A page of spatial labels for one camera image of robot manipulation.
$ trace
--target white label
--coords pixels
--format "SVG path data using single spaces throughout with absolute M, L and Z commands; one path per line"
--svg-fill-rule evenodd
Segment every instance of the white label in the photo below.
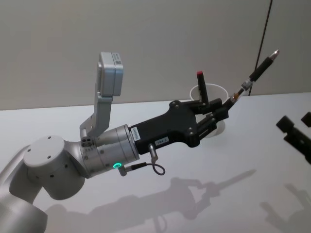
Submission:
M 133 137 L 134 137 L 134 141 L 140 140 L 140 135 L 139 135 L 139 133 L 138 133 L 137 127 L 131 128 L 131 132 L 132 132 L 132 135 L 133 135 Z
M 122 65 L 122 61 L 118 53 L 116 52 L 112 53 L 112 57 L 116 65 Z
M 164 138 L 161 138 L 161 139 L 155 141 L 155 145 L 158 146 L 158 145 L 161 145 L 161 144 L 167 143 L 167 142 L 169 142 L 169 137 L 164 137 Z

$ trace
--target black pen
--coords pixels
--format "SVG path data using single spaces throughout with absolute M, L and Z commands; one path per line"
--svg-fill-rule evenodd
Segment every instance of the black pen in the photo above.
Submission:
M 224 103 L 224 107 L 228 110 L 239 100 L 241 96 L 256 82 L 259 77 L 266 71 L 267 68 L 273 63 L 276 57 L 279 55 L 280 51 L 277 50 L 272 53 L 269 57 L 264 59 L 264 61 L 260 64 L 260 66 L 246 79 L 241 85 L 240 89 L 230 96 L 226 102 Z

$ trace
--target pen tip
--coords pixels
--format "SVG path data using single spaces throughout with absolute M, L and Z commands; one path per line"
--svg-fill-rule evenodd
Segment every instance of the pen tip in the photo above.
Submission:
M 272 61 L 274 61 L 275 59 L 276 59 L 276 57 L 279 55 L 279 53 L 280 53 L 280 50 L 276 50 L 274 53 L 272 53 L 271 55 L 270 55 L 270 59 L 272 60 Z

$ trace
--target black object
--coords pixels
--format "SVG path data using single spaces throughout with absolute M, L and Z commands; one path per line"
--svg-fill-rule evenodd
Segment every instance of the black object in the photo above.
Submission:
M 267 68 L 269 68 L 272 63 L 273 60 L 271 58 L 267 57 L 264 59 L 260 66 L 249 76 L 251 81 L 256 82 L 257 79 L 264 73 Z
M 305 123 L 306 126 L 311 127 L 311 112 L 308 112 L 301 118 L 301 121 Z
M 301 120 L 303 122 L 310 123 L 310 112 L 307 113 Z M 295 147 L 300 153 L 302 153 L 309 164 L 311 164 L 311 140 L 299 129 L 294 127 L 294 123 L 287 117 L 284 116 L 276 124 L 284 133 L 287 135 L 284 140 Z
M 139 168 L 142 168 L 144 166 L 147 166 L 147 163 L 144 162 L 144 163 L 140 163 L 140 164 L 134 164 L 134 165 L 131 165 L 131 169 L 132 171 L 136 170 L 136 169 L 139 169 Z
M 202 102 L 208 104 L 208 97 L 203 72 L 202 71 L 196 72 L 196 77 L 198 79 L 199 93 L 202 98 Z
M 221 99 L 208 100 L 203 73 L 198 73 L 201 88 L 201 100 L 170 103 L 169 110 L 155 118 L 131 127 L 135 138 L 135 145 L 139 154 L 149 152 L 149 145 L 155 149 L 174 142 L 186 143 L 189 147 L 196 147 L 200 140 L 217 128 L 216 123 L 228 118 L 228 110 L 223 107 Z M 208 114 L 205 119 L 196 122 L 196 114 Z

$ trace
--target white tabletop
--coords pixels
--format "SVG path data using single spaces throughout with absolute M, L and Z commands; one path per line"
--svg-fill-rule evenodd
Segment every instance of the white tabletop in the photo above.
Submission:
M 169 101 L 114 104 L 110 128 L 168 110 Z M 45 135 L 79 140 L 92 106 L 0 112 L 0 169 L 24 145 Z M 243 97 L 225 131 L 196 148 L 159 149 L 164 176 L 150 167 L 86 180 L 74 197 L 56 201 L 42 190 L 35 206 L 49 215 L 47 233 L 306 233 L 311 231 L 311 166 L 284 140 L 284 115 L 308 136 L 301 117 L 311 93 Z M 141 161 L 149 161 L 142 155 Z

